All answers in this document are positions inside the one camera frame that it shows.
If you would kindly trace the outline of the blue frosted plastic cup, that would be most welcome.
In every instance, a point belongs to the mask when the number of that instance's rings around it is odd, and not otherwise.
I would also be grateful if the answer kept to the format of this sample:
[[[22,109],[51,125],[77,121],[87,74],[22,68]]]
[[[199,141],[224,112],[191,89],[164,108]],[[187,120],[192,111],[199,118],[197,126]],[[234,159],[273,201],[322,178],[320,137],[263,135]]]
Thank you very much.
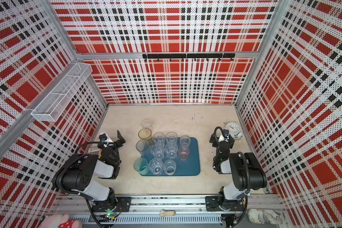
[[[150,160],[153,158],[153,155],[151,153],[151,144],[148,140],[146,139],[139,140],[136,143],[136,149],[143,158],[147,160]]]

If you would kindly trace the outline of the yellow transparent plastic cup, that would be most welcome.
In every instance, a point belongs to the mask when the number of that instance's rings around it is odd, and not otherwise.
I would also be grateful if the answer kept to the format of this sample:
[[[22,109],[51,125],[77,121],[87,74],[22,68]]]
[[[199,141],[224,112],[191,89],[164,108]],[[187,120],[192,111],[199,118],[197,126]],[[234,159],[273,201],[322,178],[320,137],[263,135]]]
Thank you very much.
[[[142,128],[138,132],[138,137],[140,139],[145,139],[148,140],[150,143],[153,143],[152,130],[150,128]]]

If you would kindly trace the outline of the green textured plastic cup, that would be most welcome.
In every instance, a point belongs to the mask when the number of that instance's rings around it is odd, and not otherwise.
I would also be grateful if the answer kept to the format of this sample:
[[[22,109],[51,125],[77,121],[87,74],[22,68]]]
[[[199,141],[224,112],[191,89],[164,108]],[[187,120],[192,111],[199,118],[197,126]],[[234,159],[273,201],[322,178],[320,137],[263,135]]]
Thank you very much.
[[[142,176],[146,176],[149,173],[148,161],[140,157],[134,162],[134,169]]]

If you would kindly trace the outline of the pink transparent plastic cup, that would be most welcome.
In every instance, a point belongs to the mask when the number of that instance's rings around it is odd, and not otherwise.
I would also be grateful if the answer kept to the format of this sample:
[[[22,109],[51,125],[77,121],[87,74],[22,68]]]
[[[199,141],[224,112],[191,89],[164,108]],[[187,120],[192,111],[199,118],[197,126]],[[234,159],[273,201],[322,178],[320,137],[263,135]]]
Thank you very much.
[[[187,160],[190,155],[190,148],[186,146],[181,146],[178,149],[179,158],[183,161]]]

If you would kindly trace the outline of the clear faceted cup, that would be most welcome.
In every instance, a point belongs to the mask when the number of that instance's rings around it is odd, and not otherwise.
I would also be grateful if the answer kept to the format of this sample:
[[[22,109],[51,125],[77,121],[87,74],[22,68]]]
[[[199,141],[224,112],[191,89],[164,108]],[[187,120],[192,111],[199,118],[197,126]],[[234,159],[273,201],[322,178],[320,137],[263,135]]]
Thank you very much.
[[[163,160],[165,156],[164,146],[162,144],[155,144],[151,147],[151,154],[154,158]]]
[[[162,146],[165,145],[165,135],[164,133],[157,132],[153,135],[154,144],[160,144]]]

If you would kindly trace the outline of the frosted clear plastic cup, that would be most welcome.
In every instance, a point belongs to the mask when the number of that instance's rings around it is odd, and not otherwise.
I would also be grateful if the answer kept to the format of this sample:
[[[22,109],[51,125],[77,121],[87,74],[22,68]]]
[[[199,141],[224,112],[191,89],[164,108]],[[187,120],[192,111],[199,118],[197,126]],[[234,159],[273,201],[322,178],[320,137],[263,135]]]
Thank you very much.
[[[163,163],[163,171],[165,174],[169,176],[172,176],[175,174],[176,168],[177,168],[177,165],[176,165],[175,160],[168,159]]]

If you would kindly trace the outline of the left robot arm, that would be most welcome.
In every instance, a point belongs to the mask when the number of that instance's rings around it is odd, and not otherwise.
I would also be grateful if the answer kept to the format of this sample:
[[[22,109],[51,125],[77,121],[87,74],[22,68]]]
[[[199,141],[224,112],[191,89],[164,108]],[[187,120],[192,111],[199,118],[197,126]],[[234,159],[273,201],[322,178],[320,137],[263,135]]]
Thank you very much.
[[[117,131],[118,140],[113,141],[105,133],[99,136],[98,141],[86,142],[76,148],[75,152],[56,172],[52,179],[53,187],[68,194],[79,195],[99,207],[96,211],[104,209],[112,211],[120,207],[114,189],[103,186],[93,177],[114,180],[120,172],[122,163],[119,148],[126,140]],[[78,151],[90,144],[96,144],[101,154],[80,154]]]

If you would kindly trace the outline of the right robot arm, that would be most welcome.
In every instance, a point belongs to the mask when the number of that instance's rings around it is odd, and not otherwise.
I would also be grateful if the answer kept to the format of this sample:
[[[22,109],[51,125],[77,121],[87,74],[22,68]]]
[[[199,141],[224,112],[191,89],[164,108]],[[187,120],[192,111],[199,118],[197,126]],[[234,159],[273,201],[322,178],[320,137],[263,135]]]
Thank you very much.
[[[216,148],[212,167],[218,174],[230,174],[232,182],[221,187],[216,197],[206,197],[207,211],[230,211],[243,204],[252,191],[265,188],[268,180],[254,153],[231,153],[234,139],[227,129],[214,129],[210,143]]]

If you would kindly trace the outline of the teal plastic tray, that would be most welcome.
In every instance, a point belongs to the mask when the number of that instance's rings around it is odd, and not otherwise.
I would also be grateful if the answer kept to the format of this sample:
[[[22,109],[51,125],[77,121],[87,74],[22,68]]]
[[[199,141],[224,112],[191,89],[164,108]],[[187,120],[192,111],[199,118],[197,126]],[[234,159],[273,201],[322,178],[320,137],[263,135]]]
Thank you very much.
[[[189,147],[190,155],[187,160],[183,161],[179,158],[179,154],[177,154],[177,157],[174,159],[176,162],[177,168],[173,176],[196,176],[198,175],[200,173],[200,158],[199,158],[199,147],[198,147],[197,139],[194,137],[190,138],[187,136],[182,136],[178,138],[177,145],[178,145],[178,148],[181,146]],[[165,154],[162,162],[164,163],[166,160],[168,160],[168,157]],[[146,176],[156,176],[156,175],[152,174],[149,170],[149,173]],[[163,171],[162,174],[159,176],[167,176],[167,174],[165,174]]]

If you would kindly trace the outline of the colourful marker pack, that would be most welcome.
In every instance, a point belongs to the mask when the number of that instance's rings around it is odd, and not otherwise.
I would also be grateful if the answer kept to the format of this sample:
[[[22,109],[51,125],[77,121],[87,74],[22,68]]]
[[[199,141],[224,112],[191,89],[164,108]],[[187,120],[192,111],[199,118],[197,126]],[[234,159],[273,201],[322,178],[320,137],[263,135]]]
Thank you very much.
[[[97,156],[101,156],[101,152],[102,152],[102,149],[98,148],[98,147],[90,147],[88,149],[88,154],[94,154],[94,155],[97,155]]]

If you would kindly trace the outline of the white analog alarm clock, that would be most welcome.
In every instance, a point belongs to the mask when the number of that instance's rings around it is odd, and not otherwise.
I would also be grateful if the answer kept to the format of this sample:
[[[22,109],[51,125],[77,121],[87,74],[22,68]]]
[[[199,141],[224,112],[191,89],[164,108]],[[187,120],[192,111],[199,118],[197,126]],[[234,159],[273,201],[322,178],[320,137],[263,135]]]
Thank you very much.
[[[227,123],[226,128],[235,140],[240,140],[242,138],[243,132],[241,126],[237,122]]]

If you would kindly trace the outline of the clear cup beside frosted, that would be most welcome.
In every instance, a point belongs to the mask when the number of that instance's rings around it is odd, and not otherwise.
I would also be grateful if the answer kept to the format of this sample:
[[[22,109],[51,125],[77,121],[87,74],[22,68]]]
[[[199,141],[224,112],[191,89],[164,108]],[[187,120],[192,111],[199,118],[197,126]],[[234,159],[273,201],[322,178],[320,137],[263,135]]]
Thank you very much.
[[[153,125],[153,121],[151,119],[144,119],[142,122],[141,122],[141,126],[142,128],[151,128]]]

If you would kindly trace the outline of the small beige wooden object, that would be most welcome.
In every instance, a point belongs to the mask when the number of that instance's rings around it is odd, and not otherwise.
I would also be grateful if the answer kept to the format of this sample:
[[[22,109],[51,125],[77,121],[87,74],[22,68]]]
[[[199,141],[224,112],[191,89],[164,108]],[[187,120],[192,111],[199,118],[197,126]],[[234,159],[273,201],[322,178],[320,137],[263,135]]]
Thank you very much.
[[[175,211],[161,210],[159,215],[161,218],[172,217],[172,216],[176,215],[176,212]]]

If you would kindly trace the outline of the white crumpled cloth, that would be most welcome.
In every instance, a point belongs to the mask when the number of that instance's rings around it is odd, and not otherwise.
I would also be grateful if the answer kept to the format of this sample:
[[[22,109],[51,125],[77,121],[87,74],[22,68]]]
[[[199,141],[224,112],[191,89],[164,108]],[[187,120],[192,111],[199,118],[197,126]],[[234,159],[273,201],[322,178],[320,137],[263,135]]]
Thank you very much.
[[[283,224],[281,216],[273,210],[250,209],[247,215],[249,221],[255,224]]]

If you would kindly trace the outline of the pink plush toy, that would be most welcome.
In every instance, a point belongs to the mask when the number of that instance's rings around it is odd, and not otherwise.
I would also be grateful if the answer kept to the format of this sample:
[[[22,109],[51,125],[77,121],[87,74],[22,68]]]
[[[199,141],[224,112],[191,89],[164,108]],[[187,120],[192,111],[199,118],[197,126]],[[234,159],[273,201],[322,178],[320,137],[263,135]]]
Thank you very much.
[[[78,219],[70,220],[68,214],[55,214],[46,216],[39,228],[82,228],[82,226],[82,221]]]

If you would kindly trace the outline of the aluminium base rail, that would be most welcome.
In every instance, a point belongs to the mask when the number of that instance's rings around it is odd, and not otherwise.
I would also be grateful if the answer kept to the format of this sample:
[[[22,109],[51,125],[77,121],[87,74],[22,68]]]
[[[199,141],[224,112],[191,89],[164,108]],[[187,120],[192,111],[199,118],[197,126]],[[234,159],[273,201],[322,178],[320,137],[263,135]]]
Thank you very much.
[[[119,195],[122,209],[106,211],[92,204],[94,215],[106,225],[121,224],[223,224],[226,219],[239,219],[244,203],[230,211],[207,211],[206,197],[216,195]],[[250,209],[273,210],[287,221],[280,197],[274,194],[252,194],[248,197]],[[175,211],[172,217],[160,217],[160,211]]]

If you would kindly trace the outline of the black hook rail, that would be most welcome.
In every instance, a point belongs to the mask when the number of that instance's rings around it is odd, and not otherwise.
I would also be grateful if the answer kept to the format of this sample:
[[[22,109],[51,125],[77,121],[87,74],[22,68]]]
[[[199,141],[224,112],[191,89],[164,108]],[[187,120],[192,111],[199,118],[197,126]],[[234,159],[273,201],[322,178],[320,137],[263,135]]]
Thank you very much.
[[[233,59],[235,53],[212,53],[212,54],[143,54],[143,59]]]

